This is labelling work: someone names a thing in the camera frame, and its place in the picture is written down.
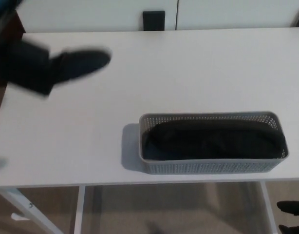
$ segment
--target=shoe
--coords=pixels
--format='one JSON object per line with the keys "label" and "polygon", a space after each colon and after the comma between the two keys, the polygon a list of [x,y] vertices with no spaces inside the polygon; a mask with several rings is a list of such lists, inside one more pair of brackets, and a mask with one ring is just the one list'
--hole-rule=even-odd
{"label": "shoe", "polygon": [[79,50],[63,53],[52,59],[56,67],[55,83],[62,83],[98,71],[111,61],[111,56],[101,50]]}
{"label": "shoe", "polygon": [[285,213],[299,215],[299,201],[279,201],[277,207]]}
{"label": "shoe", "polygon": [[299,234],[299,226],[288,228],[284,225],[279,225],[278,227],[281,231],[281,234]]}

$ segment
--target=black fabric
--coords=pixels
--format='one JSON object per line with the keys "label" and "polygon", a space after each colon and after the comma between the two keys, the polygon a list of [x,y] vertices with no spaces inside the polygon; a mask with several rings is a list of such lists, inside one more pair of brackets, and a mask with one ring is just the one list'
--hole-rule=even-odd
{"label": "black fabric", "polygon": [[285,213],[299,216],[299,201],[279,201],[277,207]]}
{"label": "black fabric", "polygon": [[55,84],[98,71],[110,60],[110,54],[101,50],[73,51],[49,59],[46,48],[0,40],[0,78],[43,95],[49,95]]}
{"label": "black fabric", "polygon": [[281,234],[299,234],[299,226],[288,228],[284,225],[279,225],[278,227],[280,229]]}
{"label": "black fabric", "polygon": [[246,120],[176,120],[145,136],[144,159],[279,158],[285,137],[268,124]]}

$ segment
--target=leg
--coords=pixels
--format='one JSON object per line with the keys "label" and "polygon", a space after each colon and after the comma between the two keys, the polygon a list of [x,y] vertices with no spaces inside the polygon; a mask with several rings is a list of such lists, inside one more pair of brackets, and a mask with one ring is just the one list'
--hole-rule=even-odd
{"label": "leg", "polygon": [[17,189],[0,189],[0,195],[18,208],[26,218],[35,222],[46,233],[63,234],[30,200]]}

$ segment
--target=black shoe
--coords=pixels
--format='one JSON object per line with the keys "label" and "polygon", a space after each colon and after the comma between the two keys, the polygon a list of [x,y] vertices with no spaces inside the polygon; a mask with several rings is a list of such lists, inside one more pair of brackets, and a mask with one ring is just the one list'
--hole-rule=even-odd
{"label": "black shoe", "polygon": [[288,228],[284,225],[279,225],[278,227],[281,231],[281,234],[299,234],[299,226]]}
{"label": "black shoe", "polygon": [[299,215],[299,201],[279,201],[277,207],[283,212]]}

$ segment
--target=table leg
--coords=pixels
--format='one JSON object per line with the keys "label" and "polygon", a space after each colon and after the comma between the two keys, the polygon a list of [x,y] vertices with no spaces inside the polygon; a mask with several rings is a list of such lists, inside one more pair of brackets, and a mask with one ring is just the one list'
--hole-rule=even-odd
{"label": "table leg", "polygon": [[265,207],[266,207],[266,211],[267,211],[267,216],[268,216],[268,220],[269,220],[269,223],[270,223],[270,226],[271,226],[272,234],[278,234],[277,225],[276,225],[276,222],[275,222],[275,219],[274,219],[274,214],[273,214],[273,210],[272,210],[272,206],[271,206],[271,201],[270,201],[270,197],[268,195],[268,191],[267,191],[267,188],[266,188],[265,181],[261,181],[260,185],[261,185],[261,189],[262,189],[262,194],[263,194]]}
{"label": "table leg", "polygon": [[26,218],[35,222],[46,233],[63,234],[30,200],[17,189],[0,189],[0,195],[18,208]]}
{"label": "table leg", "polygon": [[81,234],[81,224],[83,217],[83,205],[85,201],[86,186],[80,186],[78,191],[77,211],[75,218],[74,234]]}

